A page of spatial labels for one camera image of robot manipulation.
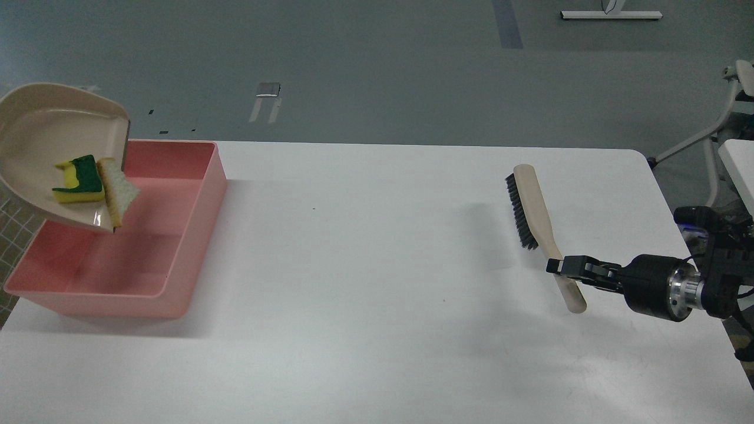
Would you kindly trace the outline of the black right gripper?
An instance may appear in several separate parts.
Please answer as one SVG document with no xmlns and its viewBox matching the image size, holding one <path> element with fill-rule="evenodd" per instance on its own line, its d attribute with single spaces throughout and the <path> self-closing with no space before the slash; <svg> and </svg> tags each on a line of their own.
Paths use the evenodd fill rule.
<svg viewBox="0 0 754 424">
<path fill-rule="evenodd" d="M 567 256 L 549 259 L 545 270 L 604 292 L 624 293 L 627 305 L 638 314 L 671 322 L 682 322 L 690 316 L 684 295 L 672 284 L 694 276 L 696 269 L 675 257 L 642 254 L 622 267 L 594 257 Z"/>
</svg>

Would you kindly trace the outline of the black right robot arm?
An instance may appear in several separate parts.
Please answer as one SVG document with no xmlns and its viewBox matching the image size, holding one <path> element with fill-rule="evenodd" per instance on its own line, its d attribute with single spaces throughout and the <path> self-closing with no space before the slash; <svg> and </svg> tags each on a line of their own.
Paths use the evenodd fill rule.
<svg viewBox="0 0 754 424">
<path fill-rule="evenodd" d="M 644 316 L 681 322 L 698 309 L 735 320 L 751 336 L 739 290 L 752 287 L 752 216 L 734 221 L 708 206 L 686 206 L 675 209 L 673 219 L 705 231 L 703 253 L 686 259 L 646 253 L 626 266 L 568 256 L 549 259 L 546 271 L 622 295 L 630 310 Z"/>
</svg>

